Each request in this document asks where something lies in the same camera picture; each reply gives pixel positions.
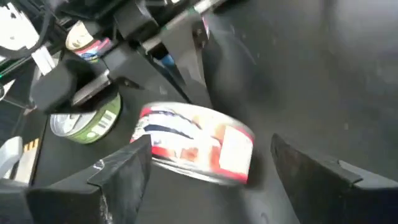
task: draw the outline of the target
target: can lid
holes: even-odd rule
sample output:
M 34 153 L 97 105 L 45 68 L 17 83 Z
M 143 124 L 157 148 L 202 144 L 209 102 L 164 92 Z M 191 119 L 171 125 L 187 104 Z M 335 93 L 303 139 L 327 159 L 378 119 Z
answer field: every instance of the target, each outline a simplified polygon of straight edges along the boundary
M 50 127 L 57 136 L 71 136 L 83 129 L 95 116 L 95 112 L 85 114 L 53 114 Z
M 76 50 L 85 47 L 93 40 L 94 38 L 88 33 L 84 23 L 78 21 L 69 31 L 65 45 L 69 50 Z

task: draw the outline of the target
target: black conveyor surface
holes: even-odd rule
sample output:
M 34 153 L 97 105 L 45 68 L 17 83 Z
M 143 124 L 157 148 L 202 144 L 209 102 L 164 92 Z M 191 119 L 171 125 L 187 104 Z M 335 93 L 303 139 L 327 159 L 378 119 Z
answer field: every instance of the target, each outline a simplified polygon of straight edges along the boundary
M 251 186 L 220 187 L 155 168 L 138 223 L 298 223 L 271 159 L 274 133 L 398 180 L 395 1 L 247 0 L 208 23 L 246 60 L 231 70 L 234 55 L 226 54 L 224 66 L 206 75 L 215 108 L 257 136 Z M 35 183 L 58 181 L 128 142 L 137 98 L 156 100 L 132 94 L 108 142 L 77 146 L 47 129 Z

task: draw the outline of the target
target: food can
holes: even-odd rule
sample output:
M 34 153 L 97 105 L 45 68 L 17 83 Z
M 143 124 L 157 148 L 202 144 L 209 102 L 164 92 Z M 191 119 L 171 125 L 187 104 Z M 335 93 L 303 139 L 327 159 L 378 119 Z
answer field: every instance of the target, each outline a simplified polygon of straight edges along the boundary
M 152 161 L 179 174 L 224 185 L 246 184 L 253 132 L 225 114 L 174 102 L 145 105 L 131 142 L 152 139 Z
M 101 109 L 91 113 L 53 114 L 50 127 L 57 136 L 89 144 L 101 139 L 112 128 L 120 110 L 121 97 L 117 95 Z
M 113 46 L 109 38 L 104 38 L 103 40 L 94 39 L 88 33 L 82 21 L 78 21 L 73 25 L 68 33 L 65 45 L 67 49 L 89 62 L 97 62 L 98 57 Z

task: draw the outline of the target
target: green can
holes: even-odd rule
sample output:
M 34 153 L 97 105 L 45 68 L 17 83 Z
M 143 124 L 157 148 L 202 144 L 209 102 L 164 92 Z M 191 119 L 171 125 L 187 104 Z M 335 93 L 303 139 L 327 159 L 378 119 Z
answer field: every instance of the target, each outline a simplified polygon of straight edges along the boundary
M 116 122 L 120 110 L 121 97 L 117 95 L 115 99 L 92 113 L 51 115 L 50 127 L 57 136 L 89 144 L 108 133 Z

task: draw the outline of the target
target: black cable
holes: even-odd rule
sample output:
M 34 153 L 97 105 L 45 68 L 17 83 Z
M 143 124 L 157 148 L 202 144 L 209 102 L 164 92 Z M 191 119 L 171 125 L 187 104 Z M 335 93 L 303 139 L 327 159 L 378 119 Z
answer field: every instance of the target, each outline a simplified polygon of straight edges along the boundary
M 54 18 L 53 18 L 51 11 L 46 9 L 45 14 L 44 14 L 42 29 L 39 34 L 39 39 L 35 45 L 33 47 L 31 47 L 30 49 L 23 47 L 20 50 L 10 50 L 3 46 L 0 46 L 0 55 L 2 55 L 3 57 L 6 57 L 6 58 L 11 58 L 11 59 L 19 59 L 22 57 L 30 56 L 33 52 L 35 52 L 37 49 L 39 49 L 42 46 L 42 44 L 47 36 L 47 31 L 50 27 L 50 24 L 52 24 L 53 22 L 54 22 Z

